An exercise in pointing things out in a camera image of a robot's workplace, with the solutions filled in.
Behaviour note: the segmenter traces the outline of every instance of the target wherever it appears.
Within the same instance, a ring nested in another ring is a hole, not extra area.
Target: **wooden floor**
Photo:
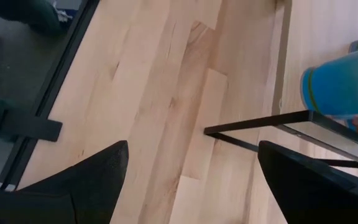
[[[126,139],[111,223],[285,223],[256,153],[202,134],[271,114],[283,5],[102,0],[50,115],[60,139],[38,143],[20,188]],[[329,157],[273,128],[232,135]]]

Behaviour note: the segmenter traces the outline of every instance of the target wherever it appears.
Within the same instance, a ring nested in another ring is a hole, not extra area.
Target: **gray carpet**
[[[78,9],[81,0],[59,0],[58,7]],[[64,36],[43,37],[27,25],[0,19],[0,98],[31,109]],[[0,171],[12,143],[0,140]]]

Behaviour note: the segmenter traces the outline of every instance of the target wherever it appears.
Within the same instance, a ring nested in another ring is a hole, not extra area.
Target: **blue container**
[[[358,131],[358,51],[307,69],[301,78],[301,95],[309,110],[346,119]]]

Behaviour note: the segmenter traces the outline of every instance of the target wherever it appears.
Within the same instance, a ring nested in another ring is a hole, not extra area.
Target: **blue cup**
[[[358,51],[307,69],[301,96],[309,110],[344,119],[358,132]]]

